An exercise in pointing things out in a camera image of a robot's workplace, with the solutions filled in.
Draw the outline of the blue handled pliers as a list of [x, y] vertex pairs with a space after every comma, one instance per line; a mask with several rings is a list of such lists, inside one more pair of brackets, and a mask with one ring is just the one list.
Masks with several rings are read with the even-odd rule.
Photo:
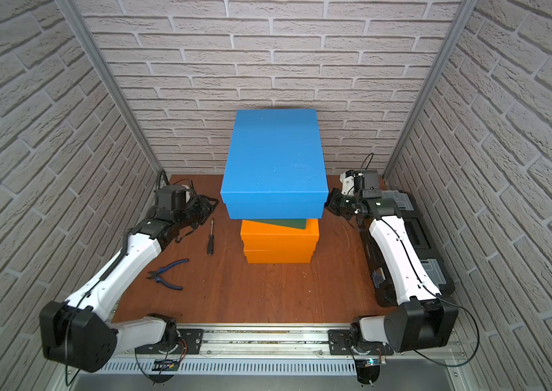
[[165, 267], [160, 267], [157, 270], [151, 270], [148, 272], [147, 279], [152, 280], [155, 283], [168, 288], [173, 291], [182, 291], [184, 288], [183, 286], [176, 285], [174, 283], [170, 283], [168, 280], [166, 280], [167, 276], [170, 274], [170, 271], [173, 270], [175, 267], [179, 267], [180, 265], [187, 264], [190, 260], [189, 259], [181, 259], [175, 262], [172, 262]]

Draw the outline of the orange shoebox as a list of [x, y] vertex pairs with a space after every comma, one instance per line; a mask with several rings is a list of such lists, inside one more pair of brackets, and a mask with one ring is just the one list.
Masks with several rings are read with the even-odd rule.
[[307, 264], [313, 250], [247, 250], [243, 251], [249, 264]]
[[247, 250], [314, 250], [319, 240], [318, 219], [305, 221], [305, 229], [243, 220], [241, 239]]

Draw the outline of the orange shoebox front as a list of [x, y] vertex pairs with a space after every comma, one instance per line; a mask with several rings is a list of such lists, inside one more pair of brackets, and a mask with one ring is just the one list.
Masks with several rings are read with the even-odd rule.
[[243, 220], [241, 239], [247, 250], [314, 250], [319, 240], [318, 219], [305, 221], [305, 229]]

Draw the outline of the orange shoebox rear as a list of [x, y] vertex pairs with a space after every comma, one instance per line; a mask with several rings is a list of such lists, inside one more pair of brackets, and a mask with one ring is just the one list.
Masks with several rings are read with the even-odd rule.
[[307, 264], [313, 250], [247, 250], [243, 251], [249, 264]]

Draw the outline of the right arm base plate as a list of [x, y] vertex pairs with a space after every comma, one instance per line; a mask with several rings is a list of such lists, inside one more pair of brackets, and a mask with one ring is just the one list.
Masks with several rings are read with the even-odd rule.
[[386, 343], [357, 340], [349, 330], [331, 329], [327, 332], [331, 356], [354, 355], [385, 357], [394, 355]]

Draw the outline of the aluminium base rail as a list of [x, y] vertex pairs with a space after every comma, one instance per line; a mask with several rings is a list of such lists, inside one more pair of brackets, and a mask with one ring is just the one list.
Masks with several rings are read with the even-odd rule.
[[349, 324], [187, 324], [181, 328], [204, 329], [197, 355], [163, 355], [158, 345], [146, 345], [114, 355], [98, 374], [137, 374], [163, 381], [174, 375], [232, 376], [356, 376], [367, 366], [391, 361], [438, 361], [456, 365], [465, 356], [458, 339], [447, 346], [385, 357], [331, 356], [327, 332], [349, 330]]

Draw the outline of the left corner aluminium post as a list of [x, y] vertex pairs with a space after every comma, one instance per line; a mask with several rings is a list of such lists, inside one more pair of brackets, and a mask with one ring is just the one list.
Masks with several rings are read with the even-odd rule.
[[137, 145], [144, 154], [150, 167], [155, 173], [158, 173], [162, 166], [157, 160], [155, 153], [152, 150], [150, 143], [145, 136], [142, 127], [138, 123], [133, 110], [129, 106], [116, 77], [111, 70], [111, 66], [104, 58], [103, 52], [98, 47], [92, 32], [85, 22], [85, 18], [80, 13], [80, 10], [75, 1], [58, 0], [56, 1], [59, 10], [63, 13], [65, 21], [69, 24], [75, 37], [80, 42], [82, 49], [90, 59], [92, 66], [100, 77], [101, 82], [108, 91], [113, 103], [116, 105], [121, 117], [123, 117], [131, 135], [135, 138]]

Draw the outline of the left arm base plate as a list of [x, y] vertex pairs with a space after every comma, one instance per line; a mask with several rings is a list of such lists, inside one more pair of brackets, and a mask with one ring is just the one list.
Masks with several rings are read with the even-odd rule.
[[163, 355], [197, 355], [204, 337], [204, 329], [181, 328], [167, 332], [157, 347]]

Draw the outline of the black plastic toolbox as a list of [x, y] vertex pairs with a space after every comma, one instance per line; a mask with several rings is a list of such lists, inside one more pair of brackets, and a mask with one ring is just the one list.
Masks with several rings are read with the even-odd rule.
[[[405, 222], [408, 235], [424, 271], [432, 282], [440, 289], [443, 296], [450, 296], [455, 292], [455, 285], [450, 279], [445, 262], [432, 240], [431, 233], [426, 227], [422, 214], [413, 197], [400, 191], [382, 191], [384, 199], [393, 199]], [[388, 267], [380, 248], [373, 242], [370, 233], [360, 233], [365, 250], [370, 279], [374, 286], [375, 299], [381, 307], [397, 306], [397, 296], [393, 287]]]

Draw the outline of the corner aluminium post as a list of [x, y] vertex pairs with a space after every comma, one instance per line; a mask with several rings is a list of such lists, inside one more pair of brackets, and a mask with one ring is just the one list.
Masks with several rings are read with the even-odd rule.
[[103, 52], [98, 47], [92, 32], [85, 22], [85, 18], [80, 13], [80, 10], [75, 1], [58, 0], [56, 1], [59, 10], [63, 13], [65, 21], [69, 24], [75, 37], [80, 42], [82, 49], [90, 59], [92, 66], [100, 77], [101, 82], [108, 91], [113, 103], [116, 105], [121, 117], [123, 117], [131, 135], [135, 138], [137, 145], [144, 154], [150, 167], [155, 173], [158, 173], [162, 166], [157, 160], [155, 153], [152, 150], [150, 143], [145, 136], [142, 127], [138, 123], [133, 110], [129, 106], [116, 77], [111, 70], [111, 66], [104, 58]]
[[414, 101], [412, 109], [409, 111], [409, 115], [398, 137], [398, 141], [393, 147], [390, 159], [382, 174], [383, 179], [387, 179], [394, 171], [398, 163], [398, 159], [406, 146], [406, 142], [413, 133], [414, 126], [419, 119], [419, 116], [424, 111], [424, 107], [432, 95], [434, 88], [437, 86], [437, 83], [449, 62], [450, 56], [453, 54], [455, 47], [457, 46], [458, 41], [460, 40], [477, 4], [477, 0], [461, 1], [455, 15], [455, 19], [450, 25], [449, 31], [442, 42], [439, 52], [437, 52], [437, 55], [432, 62], [426, 78], [424, 78], [422, 88]]

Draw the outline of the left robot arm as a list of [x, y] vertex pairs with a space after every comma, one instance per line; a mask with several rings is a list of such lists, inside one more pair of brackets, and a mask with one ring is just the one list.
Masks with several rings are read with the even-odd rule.
[[182, 241], [181, 230], [195, 232], [204, 225], [218, 204], [191, 186], [168, 184], [157, 189], [147, 216], [124, 233], [121, 250], [102, 270], [64, 301], [51, 301], [42, 308], [43, 356], [93, 373], [127, 350], [146, 345], [173, 350], [180, 339], [175, 319], [149, 314], [110, 324], [108, 317], [142, 270], [170, 244]]

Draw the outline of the blue shoebox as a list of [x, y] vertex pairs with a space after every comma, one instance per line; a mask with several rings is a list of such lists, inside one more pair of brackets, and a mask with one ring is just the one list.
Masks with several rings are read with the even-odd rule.
[[231, 219], [320, 219], [328, 193], [316, 110], [236, 113], [220, 191]]

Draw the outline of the black handled screwdriver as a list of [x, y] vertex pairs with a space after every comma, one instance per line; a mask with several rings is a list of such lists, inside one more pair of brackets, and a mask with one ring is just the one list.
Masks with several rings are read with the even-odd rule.
[[209, 241], [208, 241], [208, 244], [207, 244], [207, 255], [213, 255], [213, 253], [214, 253], [214, 241], [215, 241], [214, 220], [212, 219], [211, 223], [210, 223]]

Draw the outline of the green shoebox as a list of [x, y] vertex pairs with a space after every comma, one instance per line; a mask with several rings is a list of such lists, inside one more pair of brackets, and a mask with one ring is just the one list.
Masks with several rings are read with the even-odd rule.
[[284, 226], [292, 229], [305, 230], [306, 219], [257, 219], [256, 223], [264, 223], [274, 226]]

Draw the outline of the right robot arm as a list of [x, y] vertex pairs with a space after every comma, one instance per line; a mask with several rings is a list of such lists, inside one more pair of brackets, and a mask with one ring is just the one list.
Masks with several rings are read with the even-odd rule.
[[458, 317], [455, 285], [414, 198], [380, 188], [373, 170], [340, 176], [326, 210], [354, 222], [366, 254], [375, 299], [388, 315], [362, 316], [351, 325], [355, 343], [380, 343], [395, 352], [447, 345]]

